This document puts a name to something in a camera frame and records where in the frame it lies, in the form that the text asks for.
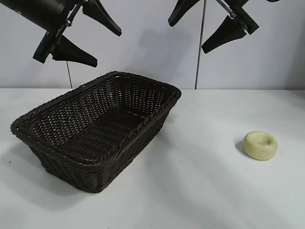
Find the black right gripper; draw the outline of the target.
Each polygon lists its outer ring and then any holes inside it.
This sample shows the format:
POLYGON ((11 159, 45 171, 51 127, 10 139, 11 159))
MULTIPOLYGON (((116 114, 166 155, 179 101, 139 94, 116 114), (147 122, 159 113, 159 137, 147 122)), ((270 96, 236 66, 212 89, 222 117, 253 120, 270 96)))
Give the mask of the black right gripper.
MULTIPOLYGON (((198 0, 178 0, 169 19, 170 26, 175 26, 178 21, 191 9, 198 0)), ((248 0, 217 0, 229 13, 219 28, 203 43, 202 50, 205 54, 228 42, 238 40, 246 35, 247 31, 253 34, 259 25, 243 9, 248 0)))

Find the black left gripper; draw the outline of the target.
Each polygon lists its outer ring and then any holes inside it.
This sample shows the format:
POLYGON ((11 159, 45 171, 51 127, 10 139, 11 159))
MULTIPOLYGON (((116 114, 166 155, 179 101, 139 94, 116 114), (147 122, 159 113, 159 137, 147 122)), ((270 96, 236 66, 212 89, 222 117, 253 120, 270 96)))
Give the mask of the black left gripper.
POLYGON ((45 63, 49 54, 55 61, 77 62, 97 67, 97 59, 80 49, 63 32, 72 26, 72 21, 83 5, 86 16, 101 23, 117 36, 121 28, 110 17, 99 0, 10 0, 9 8, 22 17, 43 28, 46 33, 37 47, 33 59, 45 63))

